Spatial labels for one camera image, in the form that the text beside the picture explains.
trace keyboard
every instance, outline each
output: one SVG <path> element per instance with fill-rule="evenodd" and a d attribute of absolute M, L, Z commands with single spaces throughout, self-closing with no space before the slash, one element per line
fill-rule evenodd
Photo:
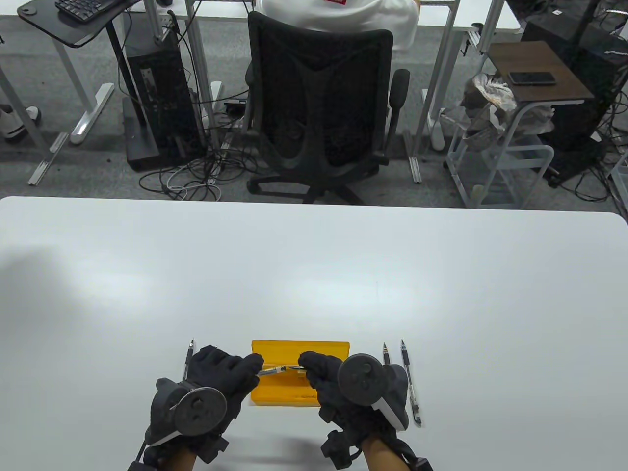
<path fill-rule="evenodd" d="M 88 23 L 124 0 L 56 0 L 55 6 L 76 21 Z"/>

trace black smartphone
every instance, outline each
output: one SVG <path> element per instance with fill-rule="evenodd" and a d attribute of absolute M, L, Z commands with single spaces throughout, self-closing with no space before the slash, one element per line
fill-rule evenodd
<path fill-rule="evenodd" d="M 511 72 L 508 76 L 513 85 L 556 85 L 556 79 L 549 72 Z"/>

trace person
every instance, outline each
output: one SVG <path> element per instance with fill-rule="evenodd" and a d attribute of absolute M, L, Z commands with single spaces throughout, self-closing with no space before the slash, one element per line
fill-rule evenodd
<path fill-rule="evenodd" d="M 328 33 L 389 30 L 393 51 L 414 42 L 420 0 L 257 0 L 258 11 L 282 23 Z"/>
<path fill-rule="evenodd" d="M 29 106 L 26 112 L 35 124 L 41 120 L 41 111 L 36 106 Z M 19 141 L 27 134 L 24 123 L 10 105 L 0 104 L 0 134 L 7 142 Z"/>
<path fill-rule="evenodd" d="M 320 415 L 323 416 L 323 408 L 332 412 L 331 421 L 343 430 L 350 445 L 362 450 L 370 471 L 413 469 L 404 459 L 408 455 L 413 457 L 413 453 L 405 443 L 396 438 L 395 429 L 383 414 L 370 406 L 350 403 L 340 393 L 340 359 L 305 352 L 298 362 L 305 368 L 310 385 L 317 391 L 321 404 Z M 244 398 L 259 383 L 257 373 L 263 364 L 264 360 L 260 355 L 251 354 L 241 358 L 226 354 L 211 345 L 195 354 L 190 361 L 187 381 L 200 387 L 218 389 L 226 398 L 227 412 L 220 424 L 205 435 L 178 436 L 163 445 L 147 448 L 143 457 L 144 464 L 159 471 L 192 471 L 199 451 L 211 448 L 211 444 L 220 439 L 231 421 L 239 415 Z M 408 450 L 408 453 L 394 452 L 393 448 Z M 211 459 L 203 458 L 203 461 L 209 463 Z"/>

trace sneaker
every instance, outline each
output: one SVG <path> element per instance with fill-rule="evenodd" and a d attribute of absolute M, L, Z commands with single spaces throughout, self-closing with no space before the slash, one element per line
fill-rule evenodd
<path fill-rule="evenodd" d="M 28 132 L 24 127 L 24 123 L 22 123 L 22 120 L 13 108 L 8 105 L 2 105 L 0 106 L 0 110 L 2 110 L 2 113 L 0 113 L 0 134 L 2 134 L 5 141 L 16 142 L 27 135 Z M 41 111 L 39 108 L 29 106 L 26 108 L 26 112 L 35 124 L 39 124 L 41 121 Z"/>

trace white cable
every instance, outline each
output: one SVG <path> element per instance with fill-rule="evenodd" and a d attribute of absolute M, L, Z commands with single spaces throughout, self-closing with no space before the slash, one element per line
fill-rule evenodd
<path fill-rule="evenodd" d="M 166 188 L 169 189 L 169 191 L 171 192 L 185 192 L 185 194 L 183 195 L 183 197 L 181 198 L 181 201 L 184 201 L 188 194 L 189 194 L 189 190 L 194 190 L 195 188 L 215 188 L 216 190 L 218 190 L 218 196 L 216 198 L 216 201 L 220 201 L 220 198 L 222 197 L 222 190 L 220 189 L 220 187 L 218 187 L 216 184 L 214 184 L 213 182 L 211 182 L 211 180 L 213 180 L 214 178 L 212 176 L 210 176 L 210 178 L 207 179 L 207 181 L 205 181 L 204 183 L 199 183 L 197 185 L 191 185 L 191 186 L 184 186 L 181 187 L 179 185 L 170 185 L 170 181 L 175 177 L 175 175 L 185 169 L 189 169 L 189 168 L 193 168 L 195 166 L 198 166 L 199 164 L 202 164 L 203 161 L 201 159 L 196 159 L 191 161 L 189 164 L 187 165 L 181 165 L 179 168 L 177 168 L 172 175 L 170 175 L 168 177 L 168 180 L 166 181 Z"/>

